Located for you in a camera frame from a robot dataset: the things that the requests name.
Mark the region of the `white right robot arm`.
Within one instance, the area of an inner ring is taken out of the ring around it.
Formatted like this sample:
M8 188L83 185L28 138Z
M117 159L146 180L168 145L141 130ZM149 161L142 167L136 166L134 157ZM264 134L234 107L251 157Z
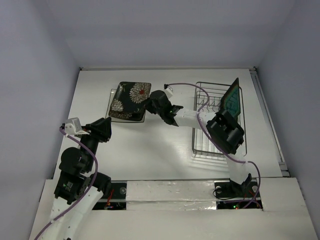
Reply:
M245 131L226 109L203 112L173 105L162 90L152 92L143 106L151 114L159 115L168 125L202 130L226 158L231 192L242 196L248 191L252 176L244 156L237 153L244 142Z

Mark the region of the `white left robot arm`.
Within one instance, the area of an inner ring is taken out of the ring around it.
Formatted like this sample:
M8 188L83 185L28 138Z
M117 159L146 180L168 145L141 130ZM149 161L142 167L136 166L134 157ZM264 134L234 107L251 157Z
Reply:
M66 148L60 156L60 175L54 190L50 226L43 240L75 240L94 205L110 194L111 178L98 171L96 152L112 135L111 118L100 118L84 126L70 118L61 133L77 147Z

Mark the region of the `black floral square plate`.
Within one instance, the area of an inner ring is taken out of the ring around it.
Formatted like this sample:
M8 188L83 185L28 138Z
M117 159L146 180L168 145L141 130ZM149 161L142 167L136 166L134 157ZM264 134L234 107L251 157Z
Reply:
M126 120L126 121L134 121L139 122L143 119L145 115L144 111L139 111L136 113L128 113L124 112L124 104L117 99L114 99L111 104L108 111L108 116L119 119L119 120Z

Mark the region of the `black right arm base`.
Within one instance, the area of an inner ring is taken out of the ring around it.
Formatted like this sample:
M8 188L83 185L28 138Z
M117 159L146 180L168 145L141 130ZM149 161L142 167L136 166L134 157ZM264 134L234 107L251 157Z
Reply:
M212 195L219 200L247 199L255 196L258 186L255 179L242 184L231 180L215 181Z

